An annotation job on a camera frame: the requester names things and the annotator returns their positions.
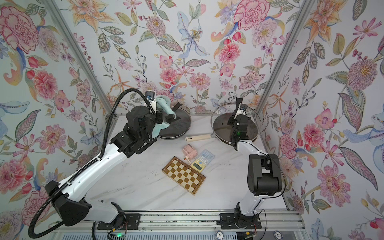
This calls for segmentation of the glass pot lid black handle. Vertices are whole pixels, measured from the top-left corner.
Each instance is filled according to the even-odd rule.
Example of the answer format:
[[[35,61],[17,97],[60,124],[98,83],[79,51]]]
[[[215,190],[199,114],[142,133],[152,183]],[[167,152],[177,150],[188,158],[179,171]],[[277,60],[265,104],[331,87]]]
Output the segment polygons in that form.
[[[218,106],[210,122],[214,135],[225,144],[234,146],[238,141],[254,142],[258,138],[261,118],[242,98],[236,98],[233,103]]]

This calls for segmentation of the light green cloth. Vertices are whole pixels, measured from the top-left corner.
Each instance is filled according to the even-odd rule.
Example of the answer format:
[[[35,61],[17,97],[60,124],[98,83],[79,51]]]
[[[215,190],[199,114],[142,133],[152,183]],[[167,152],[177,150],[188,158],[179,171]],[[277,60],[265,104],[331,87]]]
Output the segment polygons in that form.
[[[152,137],[156,138],[162,129],[166,129],[173,120],[177,119],[177,114],[171,108],[171,99],[167,96],[159,95],[156,97],[157,111],[163,112],[163,123],[161,125],[155,124],[152,131]]]

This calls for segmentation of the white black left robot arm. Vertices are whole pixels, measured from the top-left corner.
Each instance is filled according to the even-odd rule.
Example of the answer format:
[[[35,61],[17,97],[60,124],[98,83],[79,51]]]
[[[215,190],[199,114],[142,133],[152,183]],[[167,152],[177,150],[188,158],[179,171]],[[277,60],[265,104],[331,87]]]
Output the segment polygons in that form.
[[[174,113],[158,103],[155,105],[155,114],[145,106],[134,107],[126,114],[128,122],[123,130],[103,144],[99,156],[61,182],[51,181],[46,185],[50,203],[58,212],[62,225],[70,227],[81,221],[95,221],[119,228],[126,223],[126,214],[118,204],[92,203],[86,195],[110,170],[127,158],[143,153],[157,141],[157,126]]]

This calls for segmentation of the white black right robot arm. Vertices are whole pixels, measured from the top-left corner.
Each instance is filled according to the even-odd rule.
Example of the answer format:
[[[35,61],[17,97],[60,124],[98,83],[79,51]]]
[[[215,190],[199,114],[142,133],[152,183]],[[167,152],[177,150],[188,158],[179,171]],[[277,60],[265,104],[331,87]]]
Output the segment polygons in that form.
[[[230,145],[248,160],[249,191],[236,207],[238,215],[246,217],[253,216],[264,201],[276,199],[284,192],[279,157],[261,151],[249,140],[248,122],[249,117],[244,114],[232,114],[228,120]]]

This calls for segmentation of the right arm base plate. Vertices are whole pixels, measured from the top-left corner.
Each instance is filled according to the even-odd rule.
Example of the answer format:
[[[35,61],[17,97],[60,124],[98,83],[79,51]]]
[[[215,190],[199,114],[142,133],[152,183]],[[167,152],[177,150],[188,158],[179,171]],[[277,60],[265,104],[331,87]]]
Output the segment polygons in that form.
[[[244,216],[235,213],[221,213],[217,225],[222,230],[260,230],[262,228],[259,215]]]

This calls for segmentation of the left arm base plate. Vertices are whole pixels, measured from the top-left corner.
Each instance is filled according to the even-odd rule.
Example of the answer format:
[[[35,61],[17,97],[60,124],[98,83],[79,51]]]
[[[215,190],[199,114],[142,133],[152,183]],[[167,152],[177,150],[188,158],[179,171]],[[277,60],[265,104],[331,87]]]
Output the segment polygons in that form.
[[[117,216],[115,220],[107,224],[100,222],[97,230],[137,230],[139,228],[141,214],[125,214]]]

